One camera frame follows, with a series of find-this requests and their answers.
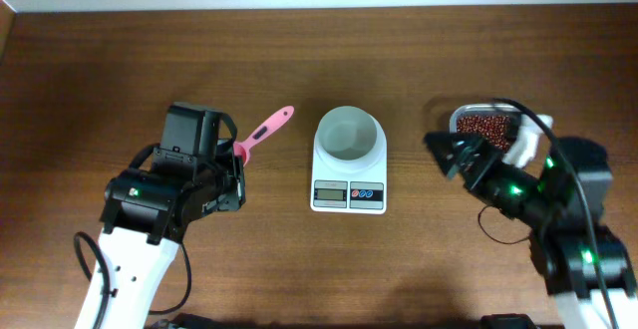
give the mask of wooden surface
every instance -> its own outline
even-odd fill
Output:
[[[0,0],[0,61],[2,61],[4,46],[11,30],[11,24],[13,24],[14,15],[9,5]]]
[[[526,245],[486,238],[479,201],[445,181],[422,145],[457,106],[492,96],[607,146],[615,181],[605,220],[638,262],[636,5],[18,15],[0,89],[5,327],[75,323],[88,283],[72,235],[98,235],[105,185],[160,139],[173,101],[224,109],[241,137],[296,108],[253,150],[241,211],[189,228],[194,287],[182,312],[258,323],[508,312],[557,322]],[[385,215],[310,210],[312,139],[340,105],[361,107],[386,132]],[[484,220],[500,238],[525,233],[495,213]],[[183,289],[178,258],[153,308]]]

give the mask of pink spatula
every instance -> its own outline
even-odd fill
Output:
[[[288,120],[290,120],[294,112],[294,107],[286,106],[285,108],[272,114],[272,116],[269,117],[268,120],[259,125],[257,130],[250,134],[250,136],[244,142],[234,143],[233,149],[235,151],[235,155],[243,157],[243,165],[247,165],[248,160],[250,160],[250,149],[257,146],[257,144],[259,144],[260,142],[266,140],[268,136],[274,134],[275,131],[279,130],[285,123],[288,122]]]

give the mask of green led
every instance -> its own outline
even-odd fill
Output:
[[[594,262],[594,254],[591,252],[591,250],[586,249],[586,250],[581,250],[580,251],[580,255],[582,256],[582,260],[587,263],[587,264],[593,264]]]
[[[514,195],[520,195],[522,194],[522,189],[518,188],[517,186],[513,185],[509,188],[509,193],[514,194]]]

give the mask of thin black cord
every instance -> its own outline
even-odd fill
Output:
[[[172,313],[173,311],[181,308],[186,303],[186,300],[188,300],[188,297],[190,296],[190,287],[192,285],[192,273],[190,272],[190,260],[188,260],[188,254],[186,253],[186,246],[183,245],[182,243],[180,248],[181,248],[181,253],[183,254],[183,263],[186,265],[186,292],[183,294],[183,298],[181,298],[181,301],[177,303],[177,305],[165,310],[150,310],[149,314],[151,315],[165,315],[165,314]]]
[[[109,277],[109,270],[107,269],[107,261],[104,259],[104,255],[102,255],[102,251],[98,247],[98,244],[89,236],[89,234],[85,232],[77,232],[73,236],[73,246],[76,249],[76,256],[78,257],[78,261],[80,262],[80,266],[82,266],[82,270],[84,271],[89,281],[91,281],[91,271],[89,270],[89,266],[87,265],[87,261],[84,259],[84,255],[82,254],[82,248],[80,247],[80,239],[84,239],[87,242],[91,251],[96,256],[96,260],[98,260],[98,264],[100,264],[100,269],[102,271],[102,281],[104,282],[104,286],[102,289],[102,302],[100,303],[100,309],[98,310],[98,315],[96,316],[96,321],[93,324],[93,329],[99,329],[102,326],[102,322],[104,320],[104,316],[107,312],[107,307],[109,306],[109,297],[111,297],[111,278]]]
[[[102,275],[104,277],[105,276],[104,273],[106,273],[106,277],[107,277],[107,279],[109,279],[109,271],[105,270],[105,268],[107,268],[107,264],[106,264],[106,261],[104,260],[104,256],[102,255],[102,251],[98,247],[98,244],[96,244],[96,242],[87,233],[78,232],[78,233],[76,233],[76,236],[74,237],[73,245],[74,245],[74,247],[76,249],[76,256],[78,257],[78,261],[80,262],[80,266],[82,267],[82,271],[84,271],[84,274],[87,277],[87,279],[89,279],[89,281],[91,281],[92,274],[91,274],[91,270],[89,269],[89,266],[87,265],[86,260],[84,259],[84,255],[82,254],[82,249],[80,248],[80,241],[78,239],[78,236],[82,236],[82,238],[85,239],[87,241],[87,243],[89,243],[89,246],[91,247],[91,250],[93,250],[93,252],[96,253],[96,258],[98,258],[98,254],[100,255],[100,257],[102,257],[102,260],[104,262],[104,265],[102,263],[100,263],[100,268],[102,269]],[[186,291],[183,294],[183,297],[181,298],[181,301],[179,301],[179,303],[177,303],[177,305],[172,306],[171,308],[165,309],[165,310],[149,310],[149,314],[150,315],[170,314],[170,313],[174,312],[175,310],[178,310],[179,308],[181,308],[186,303],[186,301],[188,300],[188,297],[190,296],[190,289],[192,287],[192,272],[190,270],[190,260],[188,259],[188,253],[186,252],[186,246],[182,243],[182,244],[179,245],[179,248],[181,248],[181,253],[183,254],[183,262],[184,262],[184,264],[186,266]]]
[[[515,240],[515,241],[513,241],[513,242],[505,242],[505,241],[502,241],[502,240],[498,240],[498,239],[496,239],[496,238],[492,237],[491,235],[489,235],[489,233],[487,233],[487,231],[485,230],[485,228],[483,228],[482,224],[480,223],[480,217],[481,217],[481,216],[482,216],[482,214],[485,212],[485,210],[486,210],[486,209],[488,209],[488,208],[490,208],[490,207],[494,208],[494,207],[493,207],[493,206],[491,206],[491,205],[486,205],[485,207],[483,207],[483,208],[480,210],[480,212],[478,213],[478,216],[477,216],[478,227],[480,228],[480,230],[482,230],[482,232],[483,232],[483,233],[484,233],[484,234],[485,234],[485,235],[486,235],[489,239],[491,239],[491,240],[495,241],[496,243],[499,243],[499,244],[505,244],[505,245],[519,244],[519,243],[523,243],[523,242],[525,242],[526,240],[528,240],[528,239],[529,239],[529,235],[528,235],[528,236],[526,236],[525,238],[521,238],[521,239],[519,239],[519,240]]]
[[[578,177],[578,173],[576,172],[576,168],[574,168],[573,164],[567,158],[565,151],[562,149],[560,142],[556,135],[551,131],[551,129],[535,114],[532,110],[528,109],[524,105],[510,99],[494,99],[496,102],[505,103],[508,105],[512,105],[516,107],[519,111],[521,111],[524,115],[528,115],[545,133],[553,147],[555,148],[558,156],[562,160],[565,165],[565,169],[571,174],[574,178],[574,182],[576,183],[576,190],[578,191],[578,198],[580,199],[580,204],[582,207],[583,214],[585,216],[586,229],[587,229],[587,237],[589,239],[589,246],[591,247],[591,252],[594,255],[594,258],[600,258],[598,254],[598,245],[596,244],[596,236],[594,234],[594,224],[591,216],[591,210],[589,209],[589,204],[587,203],[587,197],[585,196],[585,190],[582,187],[582,183],[580,182],[580,178]],[[596,271],[596,279],[598,280],[598,286],[600,287],[600,291],[602,293],[602,297],[605,301],[605,307],[607,308],[607,314],[609,315],[609,321],[611,323],[611,327],[613,329],[619,329],[618,321],[616,320],[616,315],[614,313],[614,308],[611,305],[611,299],[609,298],[609,290],[607,289],[607,285],[605,284],[605,279],[602,274],[602,267],[600,266],[600,260],[594,260],[593,262],[594,269]]]

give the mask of digital kitchen scale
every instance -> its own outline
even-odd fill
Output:
[[[313,148],[313,210],[386,211],[387,144],[377,120],[358,108],[336,108],[319,123]]]

